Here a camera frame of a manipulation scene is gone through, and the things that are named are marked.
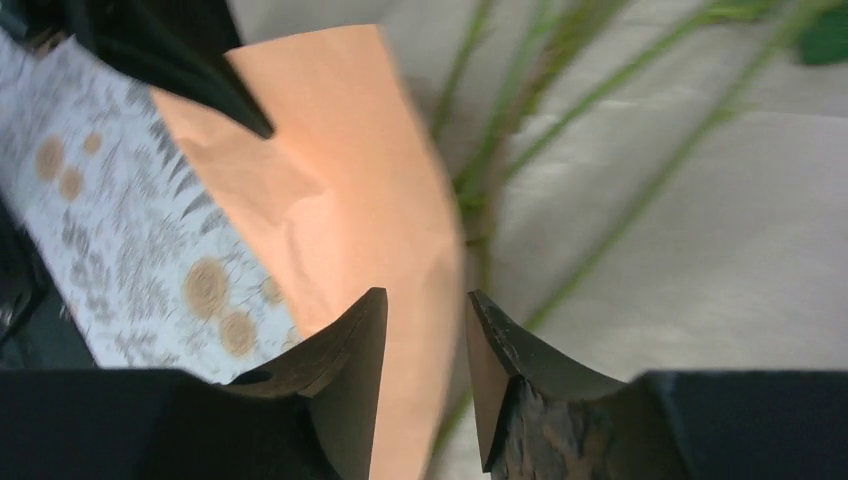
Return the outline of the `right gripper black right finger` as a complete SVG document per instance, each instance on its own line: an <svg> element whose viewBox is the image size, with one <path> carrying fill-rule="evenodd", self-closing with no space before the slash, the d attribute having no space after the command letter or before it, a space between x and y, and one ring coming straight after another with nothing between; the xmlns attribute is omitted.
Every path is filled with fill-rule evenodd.
<svg viewBox="0 0 848 480"><path fill-rule="evenodd" d="M467 355L482 469L493 479L592 479L608 443L590 402L621 381L560 352L483 291L468 295Z"/></svg>

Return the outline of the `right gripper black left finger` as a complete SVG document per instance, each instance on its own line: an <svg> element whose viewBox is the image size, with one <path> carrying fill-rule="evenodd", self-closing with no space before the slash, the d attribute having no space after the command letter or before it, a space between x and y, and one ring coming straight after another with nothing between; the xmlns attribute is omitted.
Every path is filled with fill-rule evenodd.
<svg viewBox="0 0 848 480"><path fill-rule="evenodd" d="M387 317L387 291L372 287L327 327L225 389L261 399L304 399L330 466L343 479L367 479Z"/></svg>

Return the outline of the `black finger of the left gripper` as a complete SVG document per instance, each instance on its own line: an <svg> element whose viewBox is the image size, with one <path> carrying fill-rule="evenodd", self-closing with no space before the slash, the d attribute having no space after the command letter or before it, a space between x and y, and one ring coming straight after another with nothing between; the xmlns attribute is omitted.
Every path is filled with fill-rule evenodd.
<svg viewBox="0 0 848 480"><path fill-rule="evenodd" d="M225 54L242 45L225 1L68 1L77 42L126 76L229 117L263 139L274 126Z"/></svg>

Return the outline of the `tan wrapping paper sheet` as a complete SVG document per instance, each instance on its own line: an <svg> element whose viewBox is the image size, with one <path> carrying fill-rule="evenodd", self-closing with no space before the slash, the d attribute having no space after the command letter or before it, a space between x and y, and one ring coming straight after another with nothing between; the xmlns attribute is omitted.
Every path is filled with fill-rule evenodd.
<svg viewBox="0 0 848 480"><path fill-rule="evenodd" d="M337 27L225 57L276 122L262 140L151 92L176 145L313 334L387 291L383 397L439 413L466 335L458 212L380 32ZM845 369L653 370L590 402L592 479L843 479Z"/></svg>

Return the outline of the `pink fake flower bunch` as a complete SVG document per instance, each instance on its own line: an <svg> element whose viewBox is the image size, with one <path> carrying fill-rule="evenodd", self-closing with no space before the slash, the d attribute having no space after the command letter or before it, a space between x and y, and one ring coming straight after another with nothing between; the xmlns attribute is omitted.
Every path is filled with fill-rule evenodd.
<svg viewBox="0 0 848 480"><path fill-rule="evenodd" d="M511 143L483 284L616 379L847 364L842 1L638 1Z"/></svg>

